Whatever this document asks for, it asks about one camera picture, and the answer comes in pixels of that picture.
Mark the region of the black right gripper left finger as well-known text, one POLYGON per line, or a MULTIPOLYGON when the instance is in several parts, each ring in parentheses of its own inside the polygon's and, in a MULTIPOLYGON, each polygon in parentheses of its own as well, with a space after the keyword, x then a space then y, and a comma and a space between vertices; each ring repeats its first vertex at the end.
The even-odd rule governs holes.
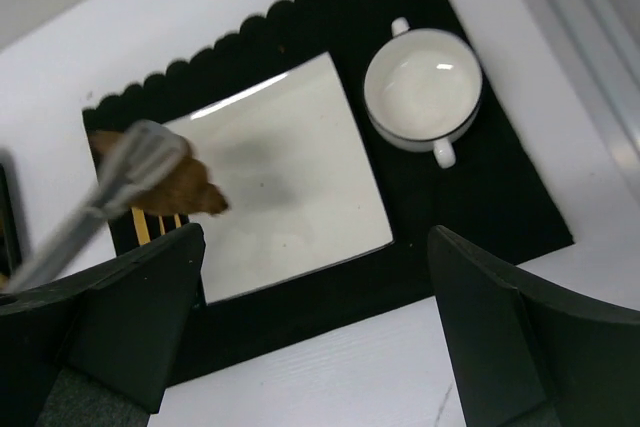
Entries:
POLYGON ((145 426, 158 413, 205 251, 187 224, 1 297, 4 426, 145 426))

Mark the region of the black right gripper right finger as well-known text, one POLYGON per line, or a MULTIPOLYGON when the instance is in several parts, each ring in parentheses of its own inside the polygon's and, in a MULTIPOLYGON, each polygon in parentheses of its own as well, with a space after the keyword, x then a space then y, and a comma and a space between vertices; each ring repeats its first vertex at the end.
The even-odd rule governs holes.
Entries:
POLYGON ((636 426, 639 313, 511 265, 451 230, 428 263, 469 426, 636 426))

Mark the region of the brown croissant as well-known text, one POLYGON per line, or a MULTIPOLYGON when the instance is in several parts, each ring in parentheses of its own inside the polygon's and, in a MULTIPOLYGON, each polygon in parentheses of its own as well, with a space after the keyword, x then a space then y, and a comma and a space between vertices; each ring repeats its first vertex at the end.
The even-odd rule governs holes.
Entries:
MULTIPOLYGON (((99 154, 101 162, 123 133, 100 130, 89 135, 91 149, 99 154)), ((162 182, 133 200, 128 210, 138 208, 161 217, 198 213, 216 216, 230 208, 223 192, 209 179, 207 167, 195 158, 190 142, 180 137, 187 142, 187 155, 162 182)))

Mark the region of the silver metal tongs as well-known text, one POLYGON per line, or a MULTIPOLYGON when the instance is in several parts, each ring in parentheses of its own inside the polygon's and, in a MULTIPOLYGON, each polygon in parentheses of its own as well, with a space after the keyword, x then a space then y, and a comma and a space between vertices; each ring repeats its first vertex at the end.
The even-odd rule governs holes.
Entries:
POLYGON ((54 280, 108 221, 162 182, 187 155, 186 140, 167 127, 141 120, 103 157, 96 186, 86 199, 10 277, 2 290, 15 294, 54 280))

